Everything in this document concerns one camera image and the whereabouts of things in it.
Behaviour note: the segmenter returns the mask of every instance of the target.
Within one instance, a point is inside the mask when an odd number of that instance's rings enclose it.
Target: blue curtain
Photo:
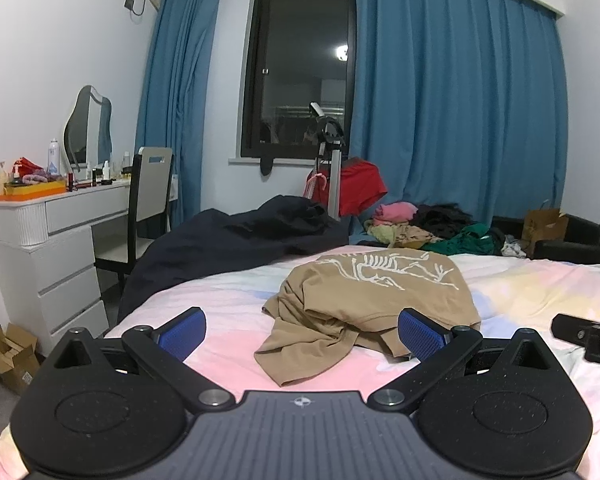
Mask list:
[[[567,95],[554,13],[530,0],[357,0],[350,153],[384,202],[479,221],[559,205]]]
[[[162,0],[144,75],[136,131],[141,146],[173,150],[179,180],[171,224],[200,211],[202,131],[219,0]]]

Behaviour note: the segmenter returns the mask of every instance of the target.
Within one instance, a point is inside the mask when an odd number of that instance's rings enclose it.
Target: black sofa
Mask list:
[[[600,264],[600,225],[578,216],[566,216],[569,223],[564,240],[536,242],[533,259],[585,265]],[[496,216],[491,222],[491,227],[520,239],[524,223],[523,219]]]

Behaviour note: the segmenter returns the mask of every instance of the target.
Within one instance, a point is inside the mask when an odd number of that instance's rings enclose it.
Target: vanity desk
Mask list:
[[[26,202],[0,202],[0,290],[10,321],[48,355],[70,328],[109,328],[91,227],[128,213],[129,180]],[[177,176],[170,200],[178,195]]]

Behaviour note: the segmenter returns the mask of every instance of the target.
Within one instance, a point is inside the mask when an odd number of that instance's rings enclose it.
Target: glass pane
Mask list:
[[[311,102],[344,127],[349,0],[269,2],[260,142],[311,146]]]

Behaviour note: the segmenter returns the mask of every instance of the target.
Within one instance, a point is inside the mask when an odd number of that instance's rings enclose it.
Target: blue gripper pad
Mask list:
[[[191,307],[158,328],[155,335],[160,348],[184,361],[205,339],[205,313],[199,307]]]
[[[398,316],[398,337],[420,361],[446,346],[451,331],[423,316],[413,308],[405,308]]]

